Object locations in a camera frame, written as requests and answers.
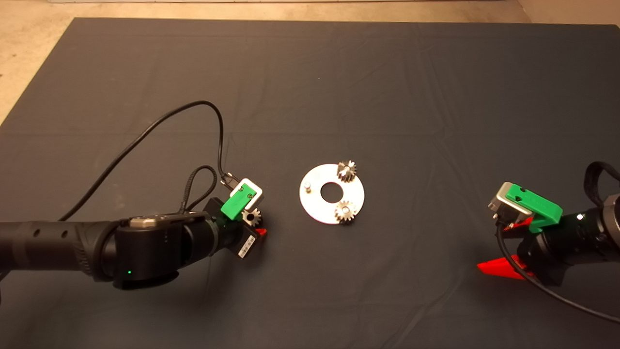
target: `gray fabric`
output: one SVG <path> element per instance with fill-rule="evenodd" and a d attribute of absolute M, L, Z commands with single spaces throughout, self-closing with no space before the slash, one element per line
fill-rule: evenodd
<path fill-rule="evenodd" d="M 0 127 L 0 220 L 57 219 L 156 117 L 208 99 L 226 171 L 265 191 L 268 239 L 140 291 L 13 272 L 0 347 L 616 347 L 615 325 L 476 264 L 500 256 L 502 182 L 592 206 L 587 164 L 620 166 L 619 61 L 605 25 L 76 19 Z M 73 219 L 173 211 L 216 136 L 206 108 L 171 119 Z M 349 158 L 364 208 L 319 224 L 299 182 Z M 619 271 L 575 267 L 559 291 L 620 314 Z"/>

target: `metal gear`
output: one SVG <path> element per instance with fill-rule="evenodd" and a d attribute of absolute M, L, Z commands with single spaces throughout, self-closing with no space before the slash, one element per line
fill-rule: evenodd
<path fill-rule="evenodd" d="M 355 205 L 351 202 L 340 201 L 336 204 L 336 210 L 334 213 L 336 219 L 341 224 L 346 224 L 350 223 L 355 218 L 355 215 L 357 214 L 357 209 L 355 208 Z"/>
<path fill-rule="evenodd" d="M 262 219 L 259 209 L 254 209 L 254 211 L 252 212 L 243 210 L 243 212 L 241 212 L 241 215 L 243 216 L 243 220 L 251 227 L 256 227 Z"/>
<path fill-rule="evenodd" d="M 350 182 L 357 174 L 357 165 L 352 161 L 341 161 L 338 163 L 338 178 L 343 182 Z"/>

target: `metal disc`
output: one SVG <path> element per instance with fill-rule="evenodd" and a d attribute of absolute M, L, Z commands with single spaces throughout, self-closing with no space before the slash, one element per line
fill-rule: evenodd
<path fill-rule="evenodd" d="M 321 188 L 327 183 L 335 183 L 342 188 L 342 198 L 339 201 L 351 202 L 357 212 L 361 210 L 364 204 L 364 186 L 361 185 L 360 178 L 355 176 L 352 181 L 343 182 L 338 178 L 338 165 L 328 163 L 311 169 L 299 185 L 299 200 L 310 217 L 325 224 L 339 223 L 335 216 L 338 202 L 327 202 L 321 196 Z"/>

